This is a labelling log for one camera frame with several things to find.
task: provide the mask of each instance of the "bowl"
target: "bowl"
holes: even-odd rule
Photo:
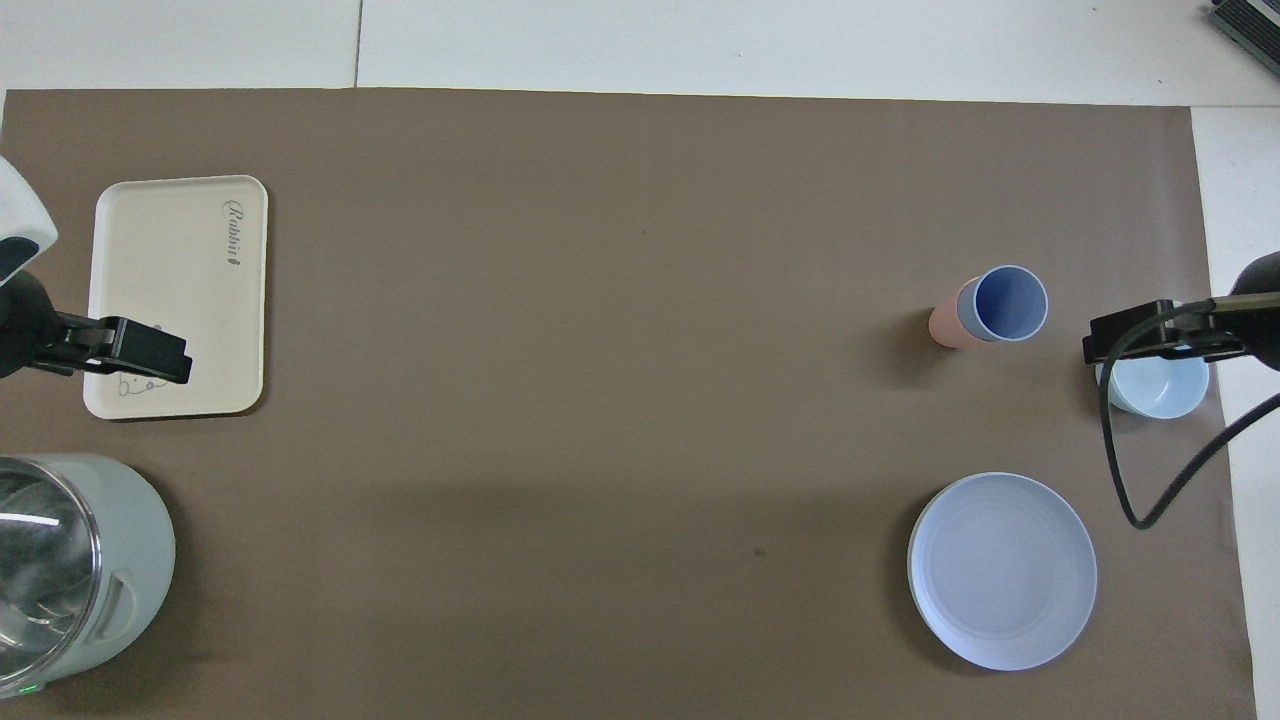
[[[1101,364],[1094,377],[1102,380]],[[1206,391],[1208,365],[1199,357],[1137,357],[1116,361],[1107,396],[1111,405],[1134,415],[1170,420],[1199,406]]]

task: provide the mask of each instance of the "cup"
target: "cup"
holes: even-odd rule
[[[964,283],[929,314],[929,334],[938,345],[980,347],[1021,342],[1044,327],[1048,292],[1021,265],[997,265]]]

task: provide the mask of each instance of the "kettle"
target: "kettle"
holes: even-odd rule
[[[0,456],[0,698],[128,647],[169,592],[174,553],[164,502],[127,465]]]

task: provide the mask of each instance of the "white tray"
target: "white tray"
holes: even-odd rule
[[[262,395],[266,188],[250,176],[122,182],[97,201],[88,314],[187,341],[191,382],[84,374],[110,420],[219,415]]]

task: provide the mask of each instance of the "pink cup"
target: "pink cup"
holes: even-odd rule
[[[964,292],[964,287],[972,282],[978,282],[978,278],[973,278],[964,283],[964,286],[960,286],[960,290],[957,290],[955,295],[945,302],[938,304],[938,306],[933,309],[933,313],[929,314],[929,334],[933,336],[933,341],[938,345],[964,350],[968,347],[979,347],[987,343],[987,341],[964,329],[964,323],[960,322],[960,313],[957,311],[957,306],[960,305],[960,293]]]

